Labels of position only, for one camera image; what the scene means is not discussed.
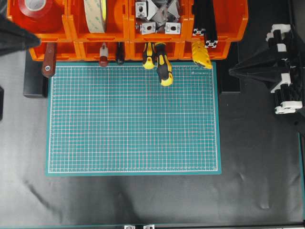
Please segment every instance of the screwdriver handle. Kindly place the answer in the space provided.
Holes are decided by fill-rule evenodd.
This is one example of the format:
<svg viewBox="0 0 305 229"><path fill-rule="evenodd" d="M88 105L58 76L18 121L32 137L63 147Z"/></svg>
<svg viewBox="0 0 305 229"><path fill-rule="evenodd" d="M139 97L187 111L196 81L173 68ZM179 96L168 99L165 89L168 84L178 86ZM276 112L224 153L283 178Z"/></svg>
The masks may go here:
<svg viewBox="0 0 305 229"><path fill-rule="evenodd" d="M118 65L125 63L124 43L118 42L115 54L115 61Z"/></svg>
<svg viewBox="0 0 305 229"><path fill-rule="evenodd" d="M145 69L154 68L155 57L154 45L151 42L146 43L143 51L143 66Z"/></svg>
<svg viewBox="0 0 305 229"><path fill-rule="evenodd" d="M162 86L170 86L173 83L172 65L168 61L165 51L165 43L157 42L154 44L157 53L157 73Z"/></svg>
<svg viewBox="0 0 305 229"><path fill-rule="evenodd" d="M47 43L47 48L41 69L42 74L47 78L50 78L55 74L56 53L57 53L57 43L54 42Z"/></svg>

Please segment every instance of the cutting mat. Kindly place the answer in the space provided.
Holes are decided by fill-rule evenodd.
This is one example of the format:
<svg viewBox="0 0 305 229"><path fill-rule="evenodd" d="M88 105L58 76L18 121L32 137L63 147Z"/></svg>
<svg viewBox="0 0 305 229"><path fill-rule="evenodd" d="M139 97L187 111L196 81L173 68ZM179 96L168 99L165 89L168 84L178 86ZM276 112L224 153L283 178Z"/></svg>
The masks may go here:
<svg viewBox="0 0 305 229"><path fill-rule="evenodd" d="M215 64L156 70L58 63L49 83L47 175L220 174Z"/></svg>

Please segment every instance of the orange bin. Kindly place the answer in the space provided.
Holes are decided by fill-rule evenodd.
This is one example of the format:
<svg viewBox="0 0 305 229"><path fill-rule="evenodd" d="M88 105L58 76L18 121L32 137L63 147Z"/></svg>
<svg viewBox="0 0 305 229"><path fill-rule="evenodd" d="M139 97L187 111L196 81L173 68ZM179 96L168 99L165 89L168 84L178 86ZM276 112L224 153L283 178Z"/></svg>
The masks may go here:
<svg viewBox="0 0 305 229"><path fill-rule="evenodd" d="M51 19L40 18L36 20L21 12L18 0L8 0L7 17L17 25L35 33L42 42L71 42L67 0L55 0L55 3Z"/></svg>
<svg viewBox="0 0 305 229"><path fill-rule="evenodd" d="M142 20L135 17L135 3L137 0L129 0L129 30L131 42L182 42L186 39L188 30L188 9L189 0L179 0L180 3L180 20L181 34L165 34L154 33L142 35L139 30L136 29L136 23L142 22Z"/></svg>
<svg viewBox="0 0 305 229"><path fill-rule="evenodd" d="M191 60L191 42L204 41L203 36L193 36L194 0L179 0L181 34L155 33L141 35L136 30L135 2L137 0L108 0L106 33L89 33L83 0L54 0L55 10L41 23L26 17L19 9L18 0L8 0L8 18L21 27L35 33L42 45L30 49L35 61L43 61L46 42L57 42L59 61L98 61L99 50L107 42L109 60L115 60L117 42L124 42L125 59L141 61L145 42L165 42L169 60ZM225 59L231 42L239 41L248 22L247 0L213 0L219 43L209 48L211 59Z"/></svg>
<svg viewBox="0 0 305 229"><path fill-rule="evenodd" d="M178 60L181 42L165 42L165 44L168 59ZM130 59L133 61L142 61L144 46L144 42L130 42Z"/></svg>
<svg viewBox="0 0 305 229"><path fill-rule="evenodd" d="M34 61L43 61L47 43L30 49L30 54ZM57 55L58 61L79 61L81 60L81 52L77 42L58 42Z"/></svg>
<svg viewBox="0 0 305 229"><path fill-rule="evenodd" d="M84 61L98 61L100 59L100 47L103 42L79 42L81 59ZM106 42L108 47L108 60L115 61L117 42ZM125 60L130 60L129 42L124 42Z"/></svg>
<svg viewBox="0 0 305 229"><path fill-rule="evenodd" d="M77 42L129 41L128 0L107 1L106 33L90 33L83 0L68 0L68 21L72 39Z"/></svg>
<svg viewBox="0 0 305 229"><path fill-rule="evenodd" d="M219 41L238 42L244 36L248 23L248 0L213 0L215 21ZM189 0L189 27L186 40L204 40L203 36L193 36L194 15L192 7L194 0Z"/></svg>
<svg viewBox="0 0 305 229"><path fill-rule="evenodd" d="M230 50L231 42L219 41L216 48L208 48L211 60L226 59ZM192 60L192 42L182 42L179 60Z"/></svg>

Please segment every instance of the tool handle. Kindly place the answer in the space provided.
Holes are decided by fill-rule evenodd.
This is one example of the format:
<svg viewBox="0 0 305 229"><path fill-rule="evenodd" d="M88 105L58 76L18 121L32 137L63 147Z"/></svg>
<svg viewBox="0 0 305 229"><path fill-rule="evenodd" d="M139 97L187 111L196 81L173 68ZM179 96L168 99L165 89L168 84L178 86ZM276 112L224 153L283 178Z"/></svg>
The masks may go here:
<svg viewBox="0 0 305 229"><path fill-rule="evenodd" d="M170 86L173 83L172 65L168 61L165 51L165 43L155 43L157 53L157 73L162 86Z"/></svg>
<svg viewBox="0 0 305 229"><path fill-rule="evenodd" d="M47 43L47 48L44 54L44 60L41 69L42 74L47 78L50 78L55 74L56 53L57 53L57 43L54 42Z"/></svg>
<svg viewBox="0 0 305 229"><path fill-rule="evenodd" d="M104 42L100 48L100 61L99 61L100 67L108 66L108 55L109 55L108 47Z"/></svg>
<svg viewBox="0 0 305 229"><path fill-rule="evenodd" d="M143 51L143 66L145 69L154 68L155 55L154 45L151 42L146 43Z"/></svg>
<svg viewBox="0 0 305 229"><path fill-rule="evenodd" d="M124 43L118 42L115 54L115 61L118 65L125 63L125 52L124 52Z"/></svg>

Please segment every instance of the screwdriver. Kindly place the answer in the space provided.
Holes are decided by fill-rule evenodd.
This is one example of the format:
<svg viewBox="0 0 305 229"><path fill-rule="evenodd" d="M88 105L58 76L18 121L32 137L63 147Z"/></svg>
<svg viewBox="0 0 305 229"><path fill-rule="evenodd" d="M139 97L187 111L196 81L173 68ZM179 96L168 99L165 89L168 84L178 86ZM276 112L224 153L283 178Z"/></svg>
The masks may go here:
<svg viewBox="0 0 305 229"><path fill-rule="evenodd" d="M157 73L162 86L170 86L173 83L172 65L168 61L165 51L165 43L157 42L154 44L157 55Z"/></svg>
<svg viewBox="0 0 305 229"><path fill-rule="evenodd" d="M115 61L118 65L122 65L125 62L124 43L118 42L115 54Z"/></svg>
<svg viewBox="0 0 305 229"><path fill-rule="evenodd" d="M100 67L107 67L108 65L108 48L104 42L100 48Z"/></svg>
<svg viewBox="0 0 305 229"><path fill-rule="evenodd" d="M154 45L151 42L146 43L143 51L143 66L145 69L154 68L155 57Z"/></svg>

